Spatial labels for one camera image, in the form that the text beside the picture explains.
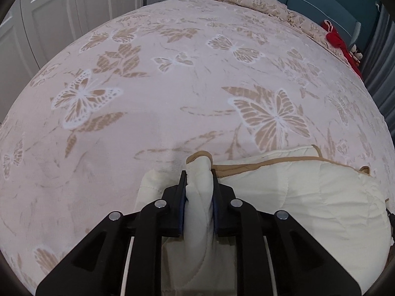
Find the curtain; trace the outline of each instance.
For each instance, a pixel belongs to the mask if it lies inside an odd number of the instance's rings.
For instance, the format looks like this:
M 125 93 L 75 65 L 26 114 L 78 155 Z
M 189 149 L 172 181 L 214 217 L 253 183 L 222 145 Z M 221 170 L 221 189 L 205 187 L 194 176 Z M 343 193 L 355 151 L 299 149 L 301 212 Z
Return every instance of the curtain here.
M 360 69 L 366 88 L 395 140 L 395 23 L 384 5 Z

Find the round metal screw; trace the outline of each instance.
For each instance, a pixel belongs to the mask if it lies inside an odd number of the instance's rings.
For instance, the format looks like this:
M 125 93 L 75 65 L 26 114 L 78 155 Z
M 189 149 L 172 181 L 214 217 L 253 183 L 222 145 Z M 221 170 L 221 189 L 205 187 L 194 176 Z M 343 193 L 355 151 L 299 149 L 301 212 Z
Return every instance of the round metal screw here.
M 121 214 L 118 213 L 117 211 L 113 211 L 112 213 L 110 213 L 110 215 L 108 216 L 110 218 L 110 220 L 118 220 L 119 218 L 121 218 Z
M 155 202 L 155 207 L 157 207 L 157 208 L 163 208 L 166 205 L 167 205 L 167 202 L 164 201 L 163 199 L 160 199 L 160 200 Z
M 277 218 L 281 219 L 281 220 L 285 220 L 288 219 L 289 213 L 287 213 L 285 210 L 280 210 L 277 212 Z
M 241 207 L 243 205 L 243 202 L 240 199 L 233 199 L 230 204 L 233 207 Z

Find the red garment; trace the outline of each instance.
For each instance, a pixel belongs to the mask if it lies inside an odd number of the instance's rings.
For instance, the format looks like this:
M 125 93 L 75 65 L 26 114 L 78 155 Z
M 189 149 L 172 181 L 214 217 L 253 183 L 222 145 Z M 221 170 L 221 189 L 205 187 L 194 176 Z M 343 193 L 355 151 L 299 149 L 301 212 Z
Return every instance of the red garment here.
M 321 26 L 326 31 L 329 32 L 326 35 L 326 39 L 328 40 L 328 42 L 331 45 L 333 45 L 335 48 L 340 48 L 342 50 L 342 52 L 343 52 L 344 56 L 346 57 L 348 63 L 351 65 L 351 68 L 353 68 L 353 70 L 356 72 L 356 74 L 362 79 L 362 74 L 361 74 L 360 70 L 358 69 L 358 67 L 357 67 L 354 59 L 350 55 L 350 53 L 348 53 L 347 45 L 343 41 L 343 39 L 341 38 L 340 34 L 337 32 L 336 28 L 328 20 L 325 20 L 321 24 Z

